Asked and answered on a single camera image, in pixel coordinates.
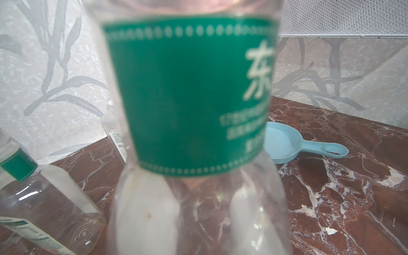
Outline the square clear plastic bottle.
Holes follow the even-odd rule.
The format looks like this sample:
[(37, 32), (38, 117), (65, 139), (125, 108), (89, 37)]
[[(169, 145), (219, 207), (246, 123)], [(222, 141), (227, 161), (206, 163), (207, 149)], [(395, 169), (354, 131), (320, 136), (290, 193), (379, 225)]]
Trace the square clear plastic bottle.
[(114, 104), (111, 99), (107, 102), (107, 111), (103, 115), (101, 123), (107, 138), (113, 144), (116, 152), (120, 155), (122, 162), (125, 165), (127, 162), (126, 146), (122, 134), (119, 131), (119, 125), (115, 118)]

